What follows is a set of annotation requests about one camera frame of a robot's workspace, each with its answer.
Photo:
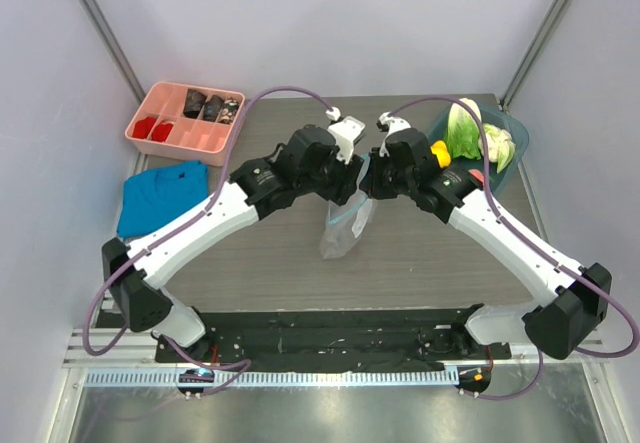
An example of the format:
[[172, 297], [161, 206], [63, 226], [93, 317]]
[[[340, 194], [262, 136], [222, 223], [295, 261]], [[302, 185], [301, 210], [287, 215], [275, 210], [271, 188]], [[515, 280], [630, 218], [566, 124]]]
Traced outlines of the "white cauliflower toy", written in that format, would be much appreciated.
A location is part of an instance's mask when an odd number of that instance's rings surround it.
[[[488, 159], [496, 165], [496, 172], [501, 173], [513, 160], [516, 145], [511, 134], [495, 125], [484, 124], [485, 139], [488, 147]], [[485, 155], [485, 147], [482, 138], [478, 139], [478, 148], [482, 156]]]

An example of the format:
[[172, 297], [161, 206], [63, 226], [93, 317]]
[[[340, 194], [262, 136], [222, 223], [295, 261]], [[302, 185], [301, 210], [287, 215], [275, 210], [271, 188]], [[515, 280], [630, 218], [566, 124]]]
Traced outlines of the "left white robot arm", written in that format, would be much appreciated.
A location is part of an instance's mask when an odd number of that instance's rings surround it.
[[357, 189], [363, 160], [355, 146], [363, 133], [363, 123], [351, 117], [328, 128], [307, 125], [273, 154], [244, 162], [214, 194], [161, 229], [130, 244], [105, 244], [105, 270], [114, 280], [109, 291], [126, 327], [154, 330], [174, 340], [190, 361], [205, 360], [212, 336], [165, 285], [214, 244], [299, 197], [315, 194], [345, 204]]

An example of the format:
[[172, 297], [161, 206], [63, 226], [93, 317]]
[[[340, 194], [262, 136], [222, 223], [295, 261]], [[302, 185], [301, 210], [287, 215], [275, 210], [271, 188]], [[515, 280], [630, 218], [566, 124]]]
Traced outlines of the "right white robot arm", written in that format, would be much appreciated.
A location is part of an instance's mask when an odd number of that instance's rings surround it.
[[553, 249], [507, 211], [494, 214], [482, 182], [462, 167], [441, 168], [426, 136], [405, 121], [385, 129], [382, 146], [370, 152], [362, 190], [378, 200], [409, 197], [483, 246], [532, 296], [524, 304], [476, 308], [451, 334], [455, 352], [472, 358], [489, 344], [530, 342], [551, 358], [567, 358], [608, 308], [577, 278], [609, 291], [611, 273], [599, 263], [586, 267]]

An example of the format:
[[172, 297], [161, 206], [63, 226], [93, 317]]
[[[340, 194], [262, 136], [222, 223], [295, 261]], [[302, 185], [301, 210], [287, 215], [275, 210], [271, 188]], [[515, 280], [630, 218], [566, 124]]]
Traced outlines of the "green lettuce toy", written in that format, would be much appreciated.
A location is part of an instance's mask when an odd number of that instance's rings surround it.
[[453, 159], [478, 160], [481, 158], [481, 151], [478, 146], [480, 131], [475, 119], [481, 119], [481, 112], [477, 103], [472, 99], [462, 98], [461, 102], [468, 106], [472, 112], [469, 113], [459, 104], [451, 105], [447, 117], [444, 141]]

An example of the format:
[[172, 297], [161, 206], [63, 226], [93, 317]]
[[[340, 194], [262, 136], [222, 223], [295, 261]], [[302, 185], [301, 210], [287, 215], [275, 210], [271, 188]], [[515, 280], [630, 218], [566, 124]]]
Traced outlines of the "clear zip top bag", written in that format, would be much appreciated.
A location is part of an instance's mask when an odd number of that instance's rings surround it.
[[361, 239], [366, 225], [371, 221], [376, 203], [359, 184], [367, 173], [370, 157], [363, 155], [363, 165], [356, 179], [356, 191], [344, 205], [328, 203], [325, 229], [319, 244], [323, 259], [331, 260], [345, 256]]

